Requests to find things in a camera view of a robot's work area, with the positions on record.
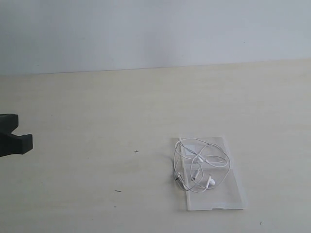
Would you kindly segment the white sticker in case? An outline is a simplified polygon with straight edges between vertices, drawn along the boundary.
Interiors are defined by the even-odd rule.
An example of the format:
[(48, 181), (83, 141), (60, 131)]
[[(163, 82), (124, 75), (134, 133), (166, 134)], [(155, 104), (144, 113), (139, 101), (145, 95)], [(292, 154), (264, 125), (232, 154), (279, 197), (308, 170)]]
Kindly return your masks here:
[(185, 145), (184, 151), (185, 151), (185, 155), (196, 155), (197, 154), (195, 145)]

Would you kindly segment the clear plastic hinged case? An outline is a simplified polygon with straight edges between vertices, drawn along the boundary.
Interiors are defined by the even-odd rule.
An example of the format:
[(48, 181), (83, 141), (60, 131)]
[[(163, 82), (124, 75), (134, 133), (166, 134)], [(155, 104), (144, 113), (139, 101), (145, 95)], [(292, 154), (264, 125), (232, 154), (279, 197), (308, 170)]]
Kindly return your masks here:
[[(184, 146), (195, 145), (196, 155)], [(222, 137), (180, 137), (173, 154), (173, 178), (186, 193), (187, 210), (242, 210), (246, 200), (234, 160)]]

